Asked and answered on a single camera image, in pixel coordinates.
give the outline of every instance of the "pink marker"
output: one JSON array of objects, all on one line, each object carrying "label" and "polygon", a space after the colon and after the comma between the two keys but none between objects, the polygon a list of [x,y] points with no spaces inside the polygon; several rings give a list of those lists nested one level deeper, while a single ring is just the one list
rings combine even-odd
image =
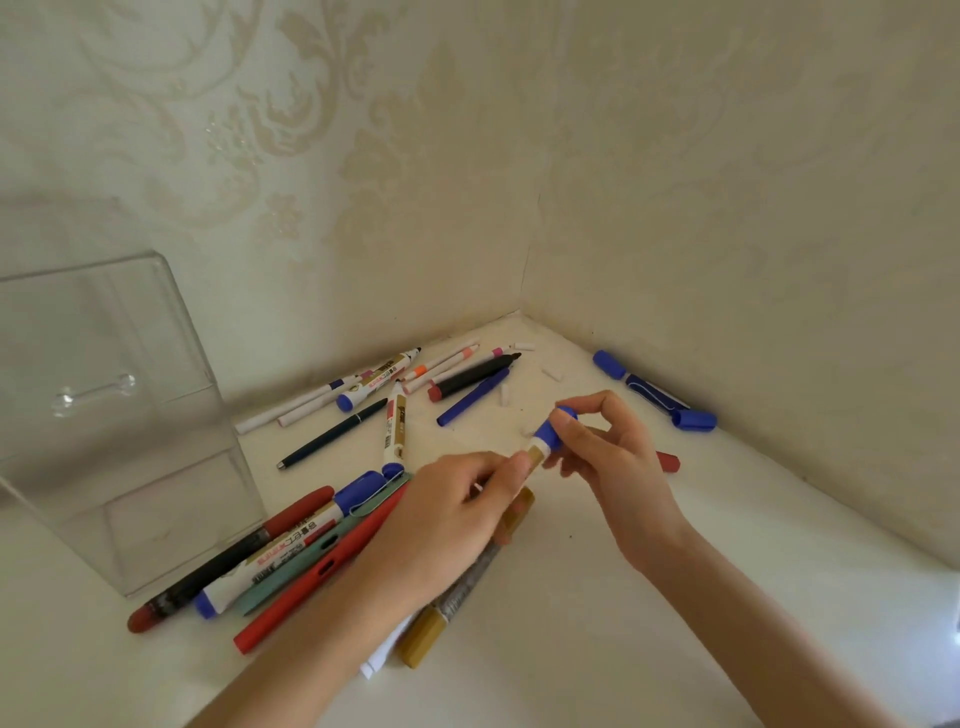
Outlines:
[{"label": "pink marker", "polygon": [[449,372],[445,372],[440,376],[435,376],[430,380],[430,383],[440,384],[440,382],[447,381],[452,376],[457,376],[458,374],[460,374],[461,372],[467,369],[483,364],[485,361],[490,361],[495,356],[499,356],[500,354],[504,354],[504,353],[510,353],[510,347],[497,347],[492,352],[487,352],[479,357],[472,358],[469,364],[464,364],[462,366],[457,367],[456,369],[451,369]]},{"label": "pink marker", "polygon": [[408,395],[412,395],[418,389],[420,389],[424,384],[430,381],[430,378],[433,376],[439,376],[443,372],[446,372],[448,369],[457,366],[460,362],[465,359],[469,359],[473,356],[473,353],[476,352],[480,346],[478,344],[473,344],[461,349],[452,356],[450,356],[446,361],[441,362],[433,369],[425,372],[423,375],[418,376],[413,381],[407,381],[403,383],[403,391]]}]

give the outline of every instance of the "damask wallpaper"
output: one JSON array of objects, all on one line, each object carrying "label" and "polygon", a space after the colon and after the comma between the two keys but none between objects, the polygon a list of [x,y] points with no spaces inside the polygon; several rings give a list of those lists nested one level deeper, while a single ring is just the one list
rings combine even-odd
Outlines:
[{"label": "damask wallpaper", "polygon": [[958,40],[948,0],[13,0],[0,196],[166,226],[236,406],[522,305],[960,565]]},{"label": "damask wallpaper", "polygon": [[6,3],[0,195],[118,198],[168,226],[225,396],[267,399],[517,308],[555,12]]},{"label": "damask wallpaper", "polygon": [[960,566],[960,5],[569,28],[524,311]]}]

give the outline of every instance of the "marker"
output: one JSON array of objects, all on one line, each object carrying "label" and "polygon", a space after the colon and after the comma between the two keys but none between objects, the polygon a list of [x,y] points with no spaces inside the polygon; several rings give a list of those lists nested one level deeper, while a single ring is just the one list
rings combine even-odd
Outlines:
[{"label": "marker", "polygon": [[373,651],[373,655],[367,658],[367,662],[360,666],[360,674],[370,680],[384,665],[387,664],[387,658],[390,657],[390,652],[393,650],[396,641],[400,639],[400,636],[403,634],[403,630],[405,630],[407,625],[413,621],[413,618],[414,615],[410,615],[410,617],[396,626],[396,629],[390,633],[390,636],[384,640],[376,650]]},{"label": "marker", "polygon": [[281,592],[290,582],[297,579],[302,573],[310,569],[334,548],[347,534],[356,528],[369,514],[392,496],[396,490],[410,479],[409,473],[388,481],[379,491],[368,500],[355,506],[342,521],[314,541],[310,546],[294,556],[290,561],[279,567],[263,581],[247,589],[233,604],[233,609],[242,615],[256,611],[257,607]]},{"label": "marker", "polygon": [[333,488],[326,485],[287,506],[271,519],[264,521],[253,533],[244,536],[137,609],[127,620],[127,629],[136,634],[160,624],[193,601],[207,584],[223,576],[281,533],[289,531],[311,513],[329,503],[332,498]]},{"label": "marker", "polygon": [[432,384],[433,377],[440,376],[443,372],[446,372],[450,369],[453,369],[455,366],[460,364],[462,361],[469,359],[473,356],[480,347],[476,344],[473,346],[462,349],[459,352],[455,353],[453,356],[448,358],[445,362],[438,364],[436,367],[428,371],[423,376],[414,379],[413,381],[408,381],[403,385],[403,391],[408,395],[412,395],[418,389],[420,389],[424,384]]},{"label": "marker", "polygon": [[454,369],[444,372],[441,375],[430,377],[430,383],[440,384],[440,382],[447,381],[448,379],[453,378],[462,372],[465,372],[467,369],[471,369],[473,367],[479,367],[484,362],[490,361],[496,356],[502,356],[505,353],[511,353],[509,347],[497,347],[491,352],[487,352],[485,354],[480,354],[479,356],[475,356],[475,358],[473,358],[472,360],[470,360],[470,362],[466,364],[461,364],[459,367],[455,367]]},{"label": "marker", "polygon": [[407,398],[399,382],[394,383],[387,401],[387,437],[383,443],[383,468],[386,478],[403,473],[403,447],[406,445]]},{"label": "marker", "polygon": [[295,528],[270,541],[235,569],[208,584],[193,604],[204,619],[222,615],[238,596],[254,584],[259,584],[271,573],[290,561],[298,553],[313,544],[341,521],[345,513],[362,503],[383,488],[386,480],[375,471],[368,471],[333,497],[333,501],[321,508]]},{"label": "marker", "polygon": [[475,367],[462,371],[457,376],[452,376],[450,379],[440,382],[439,384],[434,384],[427,390],[427,394],[430,395],[430,401],[440,401],[445,397],[456,394],[462,389],[466,389],[471,384],[475,384],[481,379],[486,379],[490,375],[494,375],[499,372],[501,369],[506,369],[511,364],[513,364],[521,356],[520,352],[516,353],[505,353],[502,356],[495,356],[490,361],[485,361],[483,364],[479,364]]},{"label": "marker", "polygon": [[276,469],[279,471],[282,471],[282,470],[286,470],[291,465],[296,465],[303,458],[309,457],[320,448],[323,448],[329,445],[330,443],[332,443],[341,435],[345,435],[348,432],[350,432],[352,429],[354,429],[356,426],[358,426],[360,423],[366,420],[374,412],[379,412],[381,409],[383,409],[384,406],[386,406],[386,404],[387,404],[387,400],[383,399],[375,402],[374,404],[371,404],[366,409],[361,409],[355,415],[350,415],[342,422],[331,427],[323,435],[320,435],[319,437],[315,437],[313,440],[308,442],[302,448],[294,450],[285,458],[280,460],[280,462],[276,464]]},{"label": "marker", "polygon": [[316,412],[318,409],[323,409],[323,408],[326,407],[328,404],[330,404],[332,401],[336,401],[336,399],[337,399],[340,395],[342,395],[344,392],[346,392],[346,390],[348,389],[348,387],[352,386],[353,384],[355,384],[355,383],[358,382],[358,381],[363,380],[364,377],[370,376],[371,374],[373,374],[373,370],[372,370],[372,369],[368,369],[368,370],[367,370],[366,372],[364,372],[363,374],[353,375],[353,376],[349,377],[348,380],[347,380],[347,379],[344,379],[344,383],[343,383],[342,385],[340,385],[339,387],[337,387],[336,389],[334,389],[332,392],[327,392],[326,394],[320,395],[319,397],[317,397],[317,398],[314,399],[314,400],[311,400],[311,401],[309,401],[309,402],[306,402],[306,403],[302,404],[301,406],[297,407],[296,409],[290,410],[290,411],[287,412],[285,415],[282,415],[282,416],[276,418],[276,423],[277,423],[278,425],[280,425],[281,427],[286,427],[286,426],[292,425],[292,424],[295,423],[295,422],[299,422],[300,420],[302,420],[302,419],[303,419],[304,417],[306,417],[307,415],[312,415],[312,414],[313,414],[314,412]]},{"label": "marker", "polygon": [[[593,363],[603,370],[604,374],[617,381],[627,375],[627,368],[617,361],[613,354],[603,349],[593,355]],[[689,404],[637,375],[627,375],[627,389],[636,392],[667,415],[677,429],[711,432],[717,427],[717,418],[713,413],[691,409]]]},{"label": "marker", "polygon": [[374,370],[370,376],[365,376],[363,380],[354,384],[337,398],[337,406],[340,407],[340,411],[349,412],[357,404],[390,381],[393,375],[402,372],[410,366],[419,353],[420,347],[416,347],[408,352],[399,353],[392,359],[387,359],[387,361]]},{"label": "marker", "polygon": [[[525,503],[526,507],[519,509],[519,513],[513,508],[509,508],[501,519],[508,534],[513,535],[516,528],[523,522],[527,511],[533,506],[534,500],[533,492],[523,486],[514,499],[514,503],[519,501]],[[460,578],[443,594],[434,599],[431,604],[427,605],[414,619],[413,624],[407,628],[407,631],[403,633],[396,644],[396,654],[399,655],[404,665],[414,668],[420,665],[433,643],[437,641],[446,626],[450,624],[450,620],[463,606],[467,597],[470,596],[470,592],[473,591],[473,588],[499,552],[500,545],[490,541],[477,557],[477,560],[461,574]]]},{"label": "marker", "polygon": [[233,638],[233,643],[237,646],[237,649],[245,655],[250,652],[267,635],[273,632],[291,612],[316,592],[343,564],[360,553],[393,512],[403,497],[406,487],[406,483],[400,486],[392,496],[383,502],[383,505],[350,531],[336,548],[291,584],[273,604],[241,630]]},{"label": "marker", "polygon": [[430,359],[425,364],[419,364],[419,366],[414,367],[409,372],[407,372],[407,374],[401,377],[400,381],[413,381],[417,377],[425,375],[427,372],[429,372],[431,369],[436,367],[438,364],[443,364],[447,359],[451,358],[452,356],[456,356],[462,350],[471,349],[472,347],[477,345],[477,342],[479,341],[480,341],[479,338],[470,339],[469,341],[465,341],[464,343],[462,343],[460,346],[445,352],[442,356],[434,357],[433,359]]},{"label": "marker", "polygon": [[458,401],[437,418],[437,425],[440,427],[446,427],[449,425],[456,418],[460,417],[460,415],[466,412],[470,407],[496,389],[500,382],[507,378],[509,373],[510,367],[504,367],[496,374],[487,377],[482,382],[477,384],[469,394],[467,394],[463,399]]},{"label": "marker", "polygon": [[261,412],[258,415],[253,415],[253,417],[250,417],[247,420],[244,420],[243,422],[237,423],[236,425],[234,425],[233,429],[236,430],[236,433],[238,435],[247,434],[251,430],[255,430],[258,427],[262,427],[263,425],[268,423],[270,420],[275,420],[276,418],[282,415],[285,415],[288,412],[297,409],[298,407],[306,405],[310,401],[315,400],[317,397],[325,395],[328,392],[332,392],[334,389],[337,389],[338,387],[342,387],[344,384],[353,384],[355,382],[358,382],[369,373],[370,372],[365,372],[362,375],[350,375],[350,376],[345,376],[342,379],[334,379],[333,381],[328,382],[322,387],[311,389],[309,392],[305,392],[299,397],[294,397],[292,400],[288,400],[283,404],[278,404],[276,407],[272,407],[264,412]]}]

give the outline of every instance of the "pen clip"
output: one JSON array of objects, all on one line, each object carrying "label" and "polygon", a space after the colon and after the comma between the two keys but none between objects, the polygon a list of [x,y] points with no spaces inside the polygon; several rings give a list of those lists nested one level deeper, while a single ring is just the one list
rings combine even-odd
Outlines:
[{"label": "pen clip", "polygon": [[403,476],[405,476],[405,475],[407,475],[407,474],[408,474],[408,473],[407,473],[406,471],[400,471],[399,473],[397,473],[396,475],[394,475],[392,478],[390,478],[390,480],[388,480],[387,482],[385,482],[383,485],[381,485],[379,488],[377,488],[373,493],[371,493],[369,496],[367,496],[366,499],[364,499],[363,501],[357,503],[355,506],[353,506],[352,508],[350,508],[349,511],[347,511],[347,515],[348,515],[348,516],[352,516],[354,511],[356,511],[356,510],[358,510],[358,509],[360,509],[360,508],[363,508],[365,505],[367,505],[367,503],[369,503],[371,500],[373,500],[374,498],[376,498],[377,496],[379,496],[381,493],[383,493],[383,492],[390,486],[390,484],[391,484],[392,482],[394,482],[397,478],[403,477]]},{"label": "pen clip", "polygon": [[627,382],[627,389],[636,392],[668,415],[673,414],[674,411],[679,409],[689,409],[689,406],[686,404],[674,400],[665,392],[657,389],[653,384],[644,381],[639,376],[636,377],[634,381]]}]

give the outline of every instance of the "dark blue pen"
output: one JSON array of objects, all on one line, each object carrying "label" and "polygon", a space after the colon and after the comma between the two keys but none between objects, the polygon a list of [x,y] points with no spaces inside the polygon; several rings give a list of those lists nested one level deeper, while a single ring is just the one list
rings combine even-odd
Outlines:
[{"label": "dark blue pen", "polygon": [[458,401],[437,418],[437,425],[440,427],[449,425],[455,418],[466,412],[468,407],[480,401],[485,395],[488,395],[490,392],[496,389],[496,385],[506,379],[509,373],[510,367],[505,367],[495,375],[489,376],[477,384],[466,397]]}]

